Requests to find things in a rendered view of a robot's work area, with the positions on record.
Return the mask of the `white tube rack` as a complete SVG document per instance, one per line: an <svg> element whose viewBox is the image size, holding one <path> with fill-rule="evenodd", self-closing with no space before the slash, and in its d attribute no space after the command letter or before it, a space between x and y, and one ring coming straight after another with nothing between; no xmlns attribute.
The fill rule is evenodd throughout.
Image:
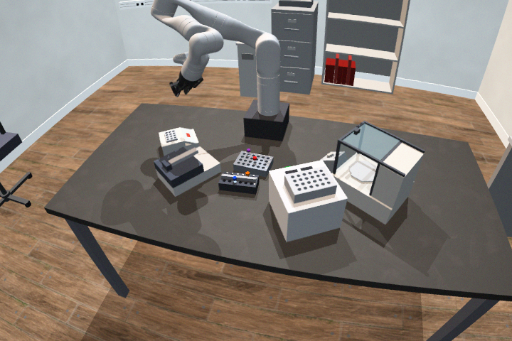
<svg viewBox="0 0 512 341"><path fill-rule="evenodd" d="M257 157L257 163L254 163L253 157ZM273 164L272 156L265 156L257 153L250 153L247 155L246 151L241 151L233 164L234 171L242 173L250 172L253 175L267 177Z"/></svg>

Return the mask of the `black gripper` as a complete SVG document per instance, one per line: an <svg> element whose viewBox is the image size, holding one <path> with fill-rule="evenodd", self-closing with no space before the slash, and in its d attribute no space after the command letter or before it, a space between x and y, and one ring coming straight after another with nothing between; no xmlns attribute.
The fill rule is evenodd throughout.
<svg viewBox="0 0 512 341"><path fill-rule="evenodd" d="M185 94L188 94L192 88L196 88L202 81L203 81L202 76L199 80L189 81L183 77L183 75L181 74L181 71L180 71L179 78L177 79L177 81L170 82L169 84L170 84L171 89L172 89L173 93L175 94L175 96L178 97L182 90L184 91ZM191 86L189 86L189 85L191 85Z"/></svg>

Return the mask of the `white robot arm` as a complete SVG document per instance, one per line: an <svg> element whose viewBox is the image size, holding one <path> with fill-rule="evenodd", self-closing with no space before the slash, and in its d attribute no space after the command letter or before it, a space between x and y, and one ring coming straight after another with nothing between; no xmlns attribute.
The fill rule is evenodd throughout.
<svg viewBox="0 0 512 341"><path fill-rule="evenodd" d="M193 18L187 15L174 17L178 6L187 10ZM154 0L151 15L189 41L189 52L173 58L175 63L183 65L181 74L189 81L201 78L209 54L222 49L223 39L238 41L254 48L258 112L264 116L279 113L280 46L274 35L190 0Z"/></svg>

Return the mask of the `grey balance with glass draft shield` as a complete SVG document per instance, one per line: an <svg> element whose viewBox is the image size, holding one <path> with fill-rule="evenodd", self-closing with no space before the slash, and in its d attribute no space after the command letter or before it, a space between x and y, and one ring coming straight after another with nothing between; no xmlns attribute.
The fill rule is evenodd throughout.
<svg viewBox="0 0 512 341"><path fill-rule="evenodd" d="M321 160L348 202L387 224L409 196L424 153L363 121L338 139L336 152Z"/></svg>

